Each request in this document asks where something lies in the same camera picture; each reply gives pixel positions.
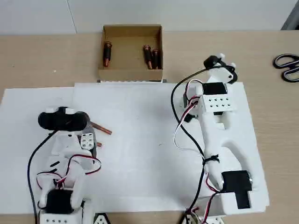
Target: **cable tie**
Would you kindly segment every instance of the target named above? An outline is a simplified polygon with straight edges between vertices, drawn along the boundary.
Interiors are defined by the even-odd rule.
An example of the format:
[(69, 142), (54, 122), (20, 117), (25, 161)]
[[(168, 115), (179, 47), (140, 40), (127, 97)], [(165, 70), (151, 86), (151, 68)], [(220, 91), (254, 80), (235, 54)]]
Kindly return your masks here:
[(209, 162), (209, 161), (218, 161), (219, 163), (220, 163), (220, 160), (218, 159), (218, 157), (219, 157), (219, 154), (217, 154), (217, 155), (212, 155), (210, 158), (207, 158), (207, 159), (204, 159), (203, 161), (202, 161), (202, 165), (204, 166), (207, 162)]

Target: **white foam board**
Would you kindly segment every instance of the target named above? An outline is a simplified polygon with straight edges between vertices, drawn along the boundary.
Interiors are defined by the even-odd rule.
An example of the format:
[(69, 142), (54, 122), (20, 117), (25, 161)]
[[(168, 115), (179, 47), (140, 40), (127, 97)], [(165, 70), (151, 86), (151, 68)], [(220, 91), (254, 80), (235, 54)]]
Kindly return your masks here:
[[(113, 131), (96, 131), (102, 169), (88, 177), (85, 193), (95, 211), (184, 210), (194, 198), (202, 168), (195, 152), (177, 149), (172, 142), (177, 122), (170, 95), (175, 84), (76, 84), (73, 107), (95, 123)], [(175, 95), (178, 113), (183, 89)], [(186, 128), (204, 146), (199, 122)], [(179, 131), (179, 145), (195, 148)], [(201, 196), (210, 195), (205, 185)]]

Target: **scissor handle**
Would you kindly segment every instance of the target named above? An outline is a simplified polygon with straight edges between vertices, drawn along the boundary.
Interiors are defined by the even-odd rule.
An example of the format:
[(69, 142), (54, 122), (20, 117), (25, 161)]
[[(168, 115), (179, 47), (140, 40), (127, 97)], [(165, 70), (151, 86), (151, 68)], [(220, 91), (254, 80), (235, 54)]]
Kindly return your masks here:
[(293, 78), (289, 78), (289, 77), (288, 77), (289, 74), (295, 73), (295, 72), (297, 72), (297, 71), (299, 71), (299, 67), (294, 67), (293, 69), (284, 71), (284, 72), (281, 74), (281, 77), (282, 77), (282, 79), (285, 80), (286, 82), (289, 82), (289, 83), (297, 83), (297, 82), (299, 82), (299, 78), (293, 79)]
[[(281, 59), (281, 58), (284, 58), (284, 57), (292, 58), (294, 60), (291, 61), (291, 62), (284, 63), (284, 64), (278, 64), (278, 60)], [(277, 69), (295, 67), (296, 64), (298, 64), (298, 63), (299, 63), (299, 56), (298, 55), (294, 55), (294, 54), (282, 54), (282, 55), (278, 55), (273, 60), (273, 66), (275, 68), (277, 68)]]

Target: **black cable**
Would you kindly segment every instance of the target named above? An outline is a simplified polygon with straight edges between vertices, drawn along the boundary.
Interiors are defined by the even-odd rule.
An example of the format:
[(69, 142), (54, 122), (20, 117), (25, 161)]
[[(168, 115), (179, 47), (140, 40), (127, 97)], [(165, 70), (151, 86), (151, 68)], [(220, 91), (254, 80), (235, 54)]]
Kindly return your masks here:
[(191, 213), (191, 210), (192, 210), (193, 206), (195, 205), (195, 203), (198, 199), (198, 196), (199, 196), (199, 193), (200, 193), (200, 188), (201, 188), (201, 185), (202, 185), (202, 180), (204, 178), (204, 173), (205, 173), (204, 167), (205, 167), (205, 165), (202, 166), (202, 170), (201, 170), (201, 174), (200, 174), (199, 183), (198, 183), (198, 187), (197, 187), (195, 197), (194, 197), (193, 202), (191, 203), (190, 207), (186, 210), (186, 213)]
[[(183, 80), (181, 80), (178, 84), (176, 84), (176, 86), (173, 88), (172, 92), (171, 92), (171, 96), (170, 96), (170, 99), (171, 99), (171, 108), (172, 108), (172, 111), (173, 111), (173, 114), (174, 114), (174, 117), (176, 118), (177, 122), (180, 123), (180, 120), (178, 118), (178, 115), (177, 115), (177, 112), (176, 112), (176, 109), (174, 107), (174, 103), (173, 103), (173, 96), (174, 96), (174, 92), (175, 90), (186, 80), (188, 80), (189, 78), (192, 78), (193, 76), (196, 76), (204, 71), (207, 71), (208, 69), (203, 69), (203, 70), (200, 70), (198, 72), (195, 72), (194, 74), (184, 78)], [(194, 142), (195, 146), (198, 148), (200, 154), (202, 154), (202, 156), (204, 156), (204, 153), (200, 147), (200, 145), (198, 144), (198, 142), (192, 137), (192, 135), (190, 135), (187, 130), (183, 127), (183, 125), (181, 125), (181, 128), (182, 130), (184, 131), (184, 133)]]
[(57, 132), (57, 130), (53, 131), (52, 133), (50, 133), (48, 135), (47, 138), (45, 138), (44, 141), (42, 141), (38, 147), (36, 147), (36, 149), (33, 151), (33, 153), (31, 154), (29, 161), (28, 161), (28, 166), (27, 166), (27, 181), (28, 181), (28, 187), (29, 187), (29, 191), (30, 191), (30, 196), (31, 196), (31, 200), (32, 200), (32, 205), (33, 205), (33, 212), (34, 212), (34, 219), (35, 219), (35, 224), (38, 224), (38, 216), (37, 216), (37, 211), (36, 211), (36, 202), (34, 200), (34, 195), (33, 195), (33, 190), (32, 190), (32, 186), (31, 186), (31, 182), (30, 182), (30, 166), (31, 166), (31, 162), (32, 159), (34, 157), (34, 155), (37, 153), (37, 151)]
[[(193, 73), (192, 75), (189, 75), (188, 77), (184, 78), (183, 80), (181, 80), (178, 84), (176, 84), (176, 86), (173, 88), (172, 92), (171, 92), (171, 108), (172, 108), (172, 111), (173, 111), (173, 114), (174, 114), (174, 117), (176, 118), (177, 122), (180, 123), (180, 119), (178, 118), (178, 115), (177, 115), (177, 112), (175, 110), (175, 107), (174, 107), (174, 103), (173, 103), (173, 97), (174, 97), (174, 92), (175, 90), (185, 81), (187, 81), (188, 79), (202, 73), (202, 72), (205, 72), (205, 71), (208, 71), (208, 70), (211, 70), (211, 69), (218, 69), (218, 68), (230, 68), (230, 69), (235, 69), (234, 67), (232, 66), (229, 66), (229, 65), (225, 65), (225, 66), (215, 66), (215, 67), (212, 67), (212, 68), (207, 68), (207, 69), (202, 69), (200, 71), (197, 71), (195, 73)], [(193, 141), (193, 143), (195, 144), (195, 146), (197, 147), (197, 149), (199, 150), (199, 153), (203, 156), (203, 159), (205, 157), (200, 145), (198, 144), (198, 142), (187, 132), (187, 130), (183, 127), (183, 125), (181, 125), (181, 128), (182, 130), (184, 131), (184, 133)], [(200, 174), (200, 178), (199, 178), (199, 184), (198, 184), (198, 187), (197, 187), (197, 191), (196, 191), (196, 194), (195, 194), (195, 197), (194, 197), (194, 200), (193, 202), (191, 203), (190, 207), (184, 212), (183, 214), (183, 217), (185, 217), (186, 214), (190, 213), (190, 211), (192, 210), (194, 204), (196, 203), (198, 197), (199, 197), (199, 193), (200, 193), (200, 188), (201, 188), (201, 185), (202, 185), (202, 181), (203, 181), (203, 177), (204, 177), (204, 166), (202, 166), (202, 171), (201, 171), (201, 174)]]

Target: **copper rod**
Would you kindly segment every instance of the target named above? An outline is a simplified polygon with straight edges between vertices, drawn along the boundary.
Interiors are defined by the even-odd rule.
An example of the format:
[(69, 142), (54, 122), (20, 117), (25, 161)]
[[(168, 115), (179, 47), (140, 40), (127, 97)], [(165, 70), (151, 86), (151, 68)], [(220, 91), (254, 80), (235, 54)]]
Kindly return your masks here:
[(108, 130), (108, 129), (106, 129), (106, 128), (104, 128), (104, 127), (102, 127), (102, 126), (100, 126), (100, 125), (98, 125), (98, 124), (96, 124), (96, 123), (91, 122), (91, 124), (92, 124), (92, 126), (93, 126), (94, 128), (96, 128), (96, 129), (98, 129), (98, 130), (100, 130), (100, 131), (103, 131), (103, 132), (105, 132), (105, 133), (107, 133), (107, 134), (112, 134), (112, 131), (110, 131), (110, 130)]

